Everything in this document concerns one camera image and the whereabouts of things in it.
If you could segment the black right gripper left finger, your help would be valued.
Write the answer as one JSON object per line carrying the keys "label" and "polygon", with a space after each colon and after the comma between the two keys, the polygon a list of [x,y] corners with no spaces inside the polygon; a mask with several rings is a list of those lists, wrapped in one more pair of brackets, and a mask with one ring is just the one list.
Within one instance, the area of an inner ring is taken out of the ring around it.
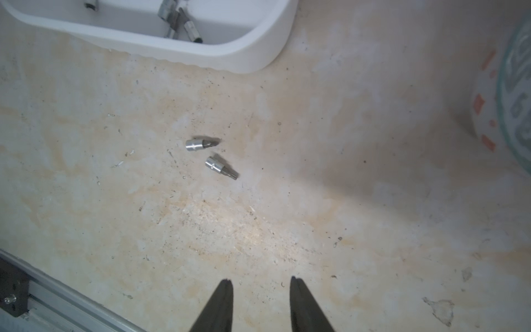
{"label": "black right gripper left finger", "polygon": [[231,332],[234,289],[229,279],[222,279],[192,325],[190,332]]}

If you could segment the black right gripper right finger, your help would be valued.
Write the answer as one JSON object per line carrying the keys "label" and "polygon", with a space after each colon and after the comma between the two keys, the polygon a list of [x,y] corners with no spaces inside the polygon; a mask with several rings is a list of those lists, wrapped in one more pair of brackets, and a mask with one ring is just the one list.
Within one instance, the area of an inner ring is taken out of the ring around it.
{"label": "black right gripper right finger", "polygon": [[293,332],[334,332],[332,325],[301,278],[290,280],[290,320]]}

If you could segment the chrome bit pointing down-right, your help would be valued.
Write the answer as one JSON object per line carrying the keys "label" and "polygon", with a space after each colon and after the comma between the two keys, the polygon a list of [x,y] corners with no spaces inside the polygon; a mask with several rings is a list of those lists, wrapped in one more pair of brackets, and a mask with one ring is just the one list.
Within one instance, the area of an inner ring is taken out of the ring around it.
{"label": "chrome bit pointing down-right", "polygon": [[194,22],[188,17],[185,9],[183,7],[179,7],[178,11],[182,17],[183,27],[188,35],[189,41],[197,44],[202,44],[203,38],[197,30]]}

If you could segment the small chrome socket bit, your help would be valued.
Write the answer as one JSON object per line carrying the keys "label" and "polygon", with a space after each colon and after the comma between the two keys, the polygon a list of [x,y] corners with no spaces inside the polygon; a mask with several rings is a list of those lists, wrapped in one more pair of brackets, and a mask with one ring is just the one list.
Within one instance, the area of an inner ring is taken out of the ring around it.
{"label": "small chrome socket bit", "polygon": [[166,39],[173,40],[175,38],[178,30],[179,15],[177,0],[162,1],[158,10],[158,16],[169,26],[165,34]]}

